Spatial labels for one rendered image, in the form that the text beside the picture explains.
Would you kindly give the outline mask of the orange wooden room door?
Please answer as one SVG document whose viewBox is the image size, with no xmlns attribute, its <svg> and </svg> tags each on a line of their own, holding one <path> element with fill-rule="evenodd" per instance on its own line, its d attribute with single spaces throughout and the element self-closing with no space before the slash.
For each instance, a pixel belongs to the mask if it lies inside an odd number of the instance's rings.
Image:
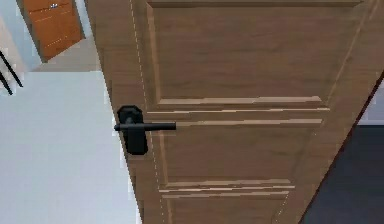
<svg viewBox="0 0 384 224">
<path fill-rule="evenodd" d="M 43 62 L 84 38 L 75 0 L 20 0 L 20 3 Z"/>
</svg>

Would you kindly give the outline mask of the black thin-legged furniture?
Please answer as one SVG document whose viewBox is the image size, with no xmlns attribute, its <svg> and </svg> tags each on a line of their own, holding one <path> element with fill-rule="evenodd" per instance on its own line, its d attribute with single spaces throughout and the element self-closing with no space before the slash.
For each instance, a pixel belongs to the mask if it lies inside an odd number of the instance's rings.
<svg viewBox="0 0 384 224">
<path fill-rule="evenodd" d="M 15 70 L 12 68 L 11 64 L 6 59 L 4 53 L 1 50 L 0 50 L 0 59 L 4 62 L 5 66 L 7 67 L 8 71 L 11 73 L 13 79 L 16 81 L 18 86 L 22 88 L 23 84 L 22 84 L 21 80 L 19 79 Z M 8 84 L 8 81 L 6 80 L 5 76 L 3 75 L 3 73 L 1 71 L 0 71 L 0 82 L 3 84 L 3 86 L 7 90 L 8 94 L 13 95 L 13 91 L 12 91 L 10 85 Z"/>
</svg>

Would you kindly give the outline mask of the brown wooden room door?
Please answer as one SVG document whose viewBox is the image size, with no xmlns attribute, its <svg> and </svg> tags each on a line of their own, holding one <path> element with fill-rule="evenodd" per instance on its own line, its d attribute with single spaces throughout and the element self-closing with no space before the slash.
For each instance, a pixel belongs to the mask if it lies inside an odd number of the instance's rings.
<svg viewBox="0 0 384 224">
<path fill-rule="evenodd" d="M 384 0 L 85 0 L 141 224 L 300 224 L 384 78 Z"/>
</svg>

